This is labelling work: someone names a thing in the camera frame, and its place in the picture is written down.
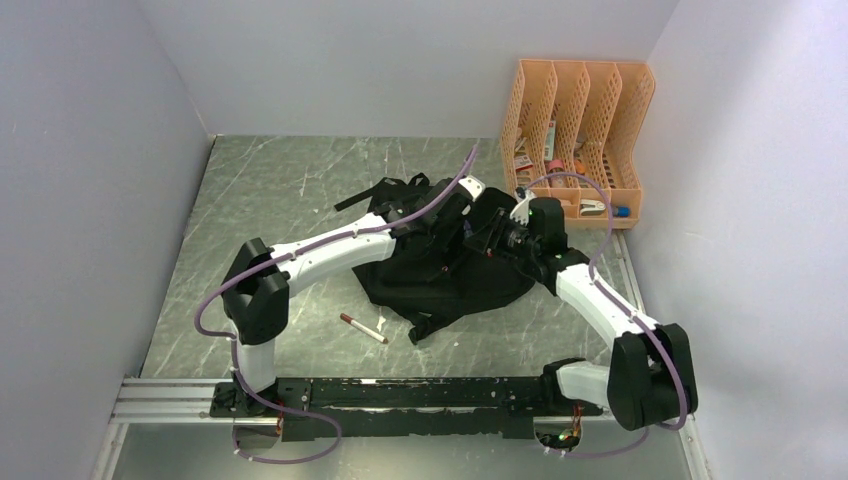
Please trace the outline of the black student backpack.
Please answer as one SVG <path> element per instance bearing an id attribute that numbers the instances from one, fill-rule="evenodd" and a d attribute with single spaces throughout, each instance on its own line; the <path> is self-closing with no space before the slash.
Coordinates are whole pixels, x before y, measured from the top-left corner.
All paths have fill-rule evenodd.
<path id="1" fill-rule="evenodd" d="M 481 197 L 511 196 L 486 187 Z M 461 242 L 443 254 L 396 255 L 394 251 L 387 260 L 353 270 L 371 303 L 411 322 L 412 343 L 465 315 L 507 306 L 534 284 L 507 261 L 466 247 L 462 233 Z"/>

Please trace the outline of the red white pen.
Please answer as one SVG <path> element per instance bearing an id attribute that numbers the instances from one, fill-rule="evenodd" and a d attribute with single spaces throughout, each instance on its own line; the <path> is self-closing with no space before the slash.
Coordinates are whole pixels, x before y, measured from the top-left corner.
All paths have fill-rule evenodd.
<path id="1" fill-rule="evenodd" d="M 359 321 L 357 321 L 356 319 L 354 319 L 350 315 L 347 315 L 346 313 L 341 313 L 339 315 L 339 318 L 342 321 L 344 321 L 345 323 L 352 326 L 353 328 L 357 329 L 358 331 L 362 332 L 363 334 L 374 339 L 378 343 L 381 343 L 381 344 L 387 344 L 388 343 L 388 339 L 385 336 L 383 336 L 381 333 L 363 325 L 362 323 L 360 323 Z"/>

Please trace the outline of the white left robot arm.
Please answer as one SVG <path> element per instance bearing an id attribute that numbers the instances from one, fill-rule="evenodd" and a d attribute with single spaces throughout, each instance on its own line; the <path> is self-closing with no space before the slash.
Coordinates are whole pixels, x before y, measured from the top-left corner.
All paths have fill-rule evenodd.
<path id="1" fill-rule="evenodd" d="M 434 239 L 434 227 L 464 220 L 484 189 L 473 177 L 441 182 L 410 204 L 385 200 L 354 222 L 306 240 L 245 243 L 219 293 L 232 328 L 226 337 L 240 384 L 237 403 L 254 416 L 275 406 L 275 342 L 288 326 L 293 297 L 340 271 L 399 257 L 410 238 Z"/>

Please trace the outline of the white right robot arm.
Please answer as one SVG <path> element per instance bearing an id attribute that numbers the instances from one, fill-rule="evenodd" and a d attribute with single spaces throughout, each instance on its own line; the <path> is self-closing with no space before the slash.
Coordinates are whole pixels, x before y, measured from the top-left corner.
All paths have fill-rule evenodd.
<path id="1" fill-rule="evenodd" d="M 568 243 L 564 213 L 552 198 L 504 206 L 479 201 L 470 210 L 465 244 L 507 262 L 574 308 L 610 349 L 607 366 L 577 358 L 550 364 L 539 391 L 550 413 L 576 401 L 608 409 L 628 431 L 681 428 L 698 407 L 687 333 L 639 311 Z"/>

